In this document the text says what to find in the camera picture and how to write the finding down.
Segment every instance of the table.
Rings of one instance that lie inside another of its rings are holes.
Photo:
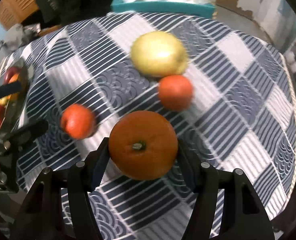
[[[157,82],[138,73],[129,59],[133,41],[162,30],[176,35],[190,57],[184,76],[194,86],[191,107],[167,111]],[[18,182],[29,190],[46,166],[70,167],[96,150],[125,114],[162,114],[177,136],[218,169],[244,170],[273,219],[287,205],[296,181],[296,97],[283,56],[272,46],[222,23],[170,13],[124,13],[85,20],[14,52],[4,69],[24,58],[34,76],[17,126],[39,117],[49,130],[18,160]],[[72,103],[96,113],[97,132],[75,141],[59,128]],[[89,194],[104,239],[180,239],[196,195],[179,167],[163,178],[135,181],[110,160],[101,185]],[[223,190],[218,192],[211,236],[219,232]],[[71,224],[67,190],[64,220]]]

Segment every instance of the fruit bowl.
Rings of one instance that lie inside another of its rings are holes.
[[[0,85],[16,80],[21,82],[22,91],[0,99],[0,141],[3,141],[6,134],[17,128],[17,121],[29,89],[28,68],[23,59],[19,59],[7,68],[0,77]]]

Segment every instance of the tablecloth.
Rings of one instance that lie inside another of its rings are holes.
[[[158,83],[132,66],[132,43],[154,30],[176,35],[189,54],[184,76],[194,99],[186,111],[164,109]],[[270,219],[285,208],[296,181],[296,97],[272,45],[211,19],[124,13],[77,22],[33,41],[5,60],[1,74],[20,57],[34,75],[16,127],[39,117],[49,122],[48,132],[18,160],[18,183],[25,190],[44,167],[68,168],[96,150],[125,114],[149,110],[168,119],[203,161],[244,170]],[[73,103],[95,112],[98,129],[91,138],[76,141],[59,128]],[[196,201],[176,163],[160,179],[135,181],[111,160],[89,198],[104,239],[181,239]],[[71,224],[66,189],[62,208]],[[211,236],[219,232],[222,208],[220,190]]]

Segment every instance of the orange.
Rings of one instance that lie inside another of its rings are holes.
[[[12,82],[16,82],[16,81],[20,81],[20,78],[19,78],[19,74],[14,74],[10,80],[9,80],[9,84],[12,83]],[[14,93],[14,94],[11,94],[11,95],[8,95],[7,96],[7,99],[11,99],[11,101],[16,101],[18,99],[18,96],[19,96],[19,92],[18,93]]]
[[[159,81],[158,97],[165,108],[179,112],[189,107],[193,88],[184,76],[164,77]]]
[[[96,118],[88,108],[72,104],[63,112],[60,126],[72,138],[82,140],[94,133]]]
[[[108,147],[111,159],[126,176],[151,180],[171,169],[178,141],[173,127],[163,116],[137,111],[113,127]]]

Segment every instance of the beige rope trim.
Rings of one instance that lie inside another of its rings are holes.
[[[290,77],[290,74],[289,74],[289,71],[288,71],[288,68],[287,68],[287,65],[286,65],[285,58],[284,58],[284,56],[281,53],[280,53],[280,58],[282,59],[283,67],[284,67],[284,70],[285,70],[286,75],[287,75],[287,78],[288,78],[290,95],[291,95],[292,100],[293,100],[294,116],[295,116],[295,124],[296,124],[296,95],[295,95],[295,90],[294,90],[292,79]],[[294,170],[294,176],[293,176],[293,180],[292,180],[292,183],[291,183],[291,186],[290,186],[290,190],[289,190],[289,193],[288,193],[288,196],[287,196],[287,199],[286,199],[284,208],[287,206],[287,204],[289,202],[289,199],[290,199],[290,197],[291,197],[291,195],[293,193],[293,189],[294,189],[294,186],[295,186],[295,183],[296,183],[296,148],[294,150],[295,150],[295,170]]]

